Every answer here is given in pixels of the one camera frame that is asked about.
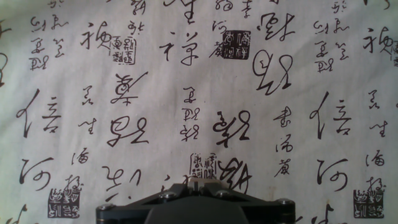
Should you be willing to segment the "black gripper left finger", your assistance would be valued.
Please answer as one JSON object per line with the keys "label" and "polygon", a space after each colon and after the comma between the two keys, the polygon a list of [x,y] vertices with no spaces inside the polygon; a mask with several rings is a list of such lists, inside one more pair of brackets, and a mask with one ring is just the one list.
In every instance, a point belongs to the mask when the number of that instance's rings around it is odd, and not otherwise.
{"label": "black gripper left finger", "polygon": [[154,208],[192,196],[196,189],[197,184],[173,184],[169,189],[127,205],[102,204],[96,208],[96,224],[147,223]]}

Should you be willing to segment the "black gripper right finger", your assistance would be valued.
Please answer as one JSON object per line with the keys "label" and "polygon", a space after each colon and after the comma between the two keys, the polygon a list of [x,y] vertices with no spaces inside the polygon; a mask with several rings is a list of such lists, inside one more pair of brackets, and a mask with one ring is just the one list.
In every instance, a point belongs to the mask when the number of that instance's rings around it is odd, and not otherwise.
{"label": "black gripper right finger", "polygon": [[215,223],[295,223],[295,202],[265,201],[231,190],[217,180],[199,180],[198,198],[205,217]]}

